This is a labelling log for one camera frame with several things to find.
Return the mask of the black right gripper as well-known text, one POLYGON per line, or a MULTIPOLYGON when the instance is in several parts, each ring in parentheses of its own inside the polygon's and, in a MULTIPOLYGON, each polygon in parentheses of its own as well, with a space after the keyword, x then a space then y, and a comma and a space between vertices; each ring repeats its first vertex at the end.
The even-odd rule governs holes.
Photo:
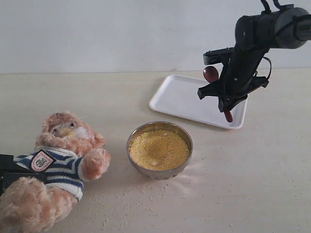
POLYGON ((257 68, 262 61, 261 58, 214 58, 213 62, 227 64, 225 77, 223 78, 224 92, 218 82, 210 83, 198 88, 197 95, 200 100, 205 97, 218 97, 218 108, 220 112, 231 111, 236 105, 243 101, 243 96, 255 91, 260 87, 266 87, 269 83, 265 76, 257 76, 257 68))

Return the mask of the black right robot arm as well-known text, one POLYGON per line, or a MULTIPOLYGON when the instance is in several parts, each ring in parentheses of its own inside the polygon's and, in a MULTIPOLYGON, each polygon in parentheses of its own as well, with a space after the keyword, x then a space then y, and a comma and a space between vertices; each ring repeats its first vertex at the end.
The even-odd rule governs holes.
POLYGON ((220 112, 232 110, 248 94, 266 87, 269 77, 257 69, 270 49, 297 49, 311 38, 311 16, 303 8, 242 16, 235 26, 235 46, 204 53, 205 65, 223 64, 218 80, 200 87, 199 99, 218 97, 220 112))

